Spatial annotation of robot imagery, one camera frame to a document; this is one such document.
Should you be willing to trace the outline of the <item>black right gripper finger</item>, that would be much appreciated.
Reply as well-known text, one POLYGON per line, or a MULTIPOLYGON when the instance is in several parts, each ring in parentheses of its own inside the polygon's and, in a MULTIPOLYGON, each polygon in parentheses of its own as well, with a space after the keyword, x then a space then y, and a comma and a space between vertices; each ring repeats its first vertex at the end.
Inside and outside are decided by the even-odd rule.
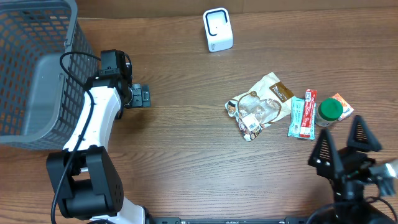
POLYGON ((378 152, 382 149, 382 145, 377 137, 369 129, 365 120, 360 115, 354 117, 347 140, 347 146, 361 152, 378 152))
POLYGON ((308 165, 316 168, 317 175, 327 179, 335 180, 343 175, 344 167, 328 129, 321 130, 308 165))

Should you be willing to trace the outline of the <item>orange tissue pack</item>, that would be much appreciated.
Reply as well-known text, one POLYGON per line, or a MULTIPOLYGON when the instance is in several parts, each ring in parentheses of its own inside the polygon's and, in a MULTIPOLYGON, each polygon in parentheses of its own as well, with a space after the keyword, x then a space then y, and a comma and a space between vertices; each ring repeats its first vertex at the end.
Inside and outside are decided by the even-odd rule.
POLYGON ((339 93, 333 95, 332 98, 339 101, 343 107, 343 112, 338 118, 338 121, 341 121, 353 114, 354 108, 339 93))

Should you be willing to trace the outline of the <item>green lidded can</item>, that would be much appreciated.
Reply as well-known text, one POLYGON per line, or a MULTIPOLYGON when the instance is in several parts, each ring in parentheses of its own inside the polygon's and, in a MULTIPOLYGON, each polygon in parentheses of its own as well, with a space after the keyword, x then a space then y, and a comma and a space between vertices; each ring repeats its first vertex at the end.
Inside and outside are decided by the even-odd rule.
POLYGON ((319 105, 315 114, 315 124, 321 127, 332 125, 343 114, 342 104, 334 99, 328 98, 319 105))

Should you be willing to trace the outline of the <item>red white stick pack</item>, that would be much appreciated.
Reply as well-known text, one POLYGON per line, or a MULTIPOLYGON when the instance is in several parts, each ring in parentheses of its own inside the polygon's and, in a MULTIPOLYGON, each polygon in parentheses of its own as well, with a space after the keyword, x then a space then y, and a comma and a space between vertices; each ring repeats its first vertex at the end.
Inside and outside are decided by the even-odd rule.
POLYGON ((302 122, 300 125, 299 136, 304 139, 315 139, 313 130, 313 115, 315 111, 315 100, 317 91, 307 89, 305 92, 302 122))

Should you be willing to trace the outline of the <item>teal snack bag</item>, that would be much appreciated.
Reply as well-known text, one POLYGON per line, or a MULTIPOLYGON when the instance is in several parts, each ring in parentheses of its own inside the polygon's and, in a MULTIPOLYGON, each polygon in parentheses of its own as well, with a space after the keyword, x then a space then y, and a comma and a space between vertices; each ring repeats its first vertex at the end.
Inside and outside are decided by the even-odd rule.
MULTIPOLYGON (((295 138, 303 139, 300 137, 300 128, 303 118, 303 111, 304 111, 304 104, 305 100, 301 98, 297 98, 296 96, 292 97, 292 107, 291 107, 291 122, 289 126, 288 136, 293 136, 295 138)), ((312 120, 310 126, 310 137, 308 139, 314 140, 315 139, 315 109, 312 112, 312 120)))

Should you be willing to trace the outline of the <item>brown white snack pouch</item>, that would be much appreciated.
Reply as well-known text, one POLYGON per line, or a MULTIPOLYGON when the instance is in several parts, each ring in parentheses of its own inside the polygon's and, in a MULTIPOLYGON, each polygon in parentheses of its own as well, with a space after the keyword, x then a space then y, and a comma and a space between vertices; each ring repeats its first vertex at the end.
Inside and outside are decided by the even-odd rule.
POLYGON ((247 92, 225 103, 229 117, 234 118, 243 138, 250 142, 263 129, 291 114, 294 94, 271 72, 247 92))

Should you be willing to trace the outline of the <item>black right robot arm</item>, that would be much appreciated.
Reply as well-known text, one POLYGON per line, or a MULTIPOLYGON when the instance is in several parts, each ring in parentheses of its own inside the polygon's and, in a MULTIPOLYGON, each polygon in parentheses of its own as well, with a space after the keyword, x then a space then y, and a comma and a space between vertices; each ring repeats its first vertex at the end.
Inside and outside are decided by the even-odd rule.
POLYGON ((362 116, 354 117, 346 147, 338 150, 328 129, 322 129, 308 159, 317 175, 326 178, 333 191, 333 203, 315 210, 307 223, 397 223, 397 213, 389 217, 375 202, 385 203, 395 196, 397 159, 378 163, 368 157, 379 152, 380 142, 362 116))

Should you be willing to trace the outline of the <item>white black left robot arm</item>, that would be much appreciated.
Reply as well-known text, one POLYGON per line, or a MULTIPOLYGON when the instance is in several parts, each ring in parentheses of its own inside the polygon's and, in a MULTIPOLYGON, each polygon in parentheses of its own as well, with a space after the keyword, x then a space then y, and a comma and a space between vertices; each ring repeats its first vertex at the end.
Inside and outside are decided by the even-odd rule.
POLYGON ((46 168, 54 190, 50 220, 55 211, 88 223, 150 224, 145 207, 124 196, 123 183, 108 154, 113 123, 125 109, 148 108, 148 85, 133 83, 132 62, 121 50, 104 50, 101 67, 86 82, 84 105, 73 134, 61 152, 50 153, 46 168))

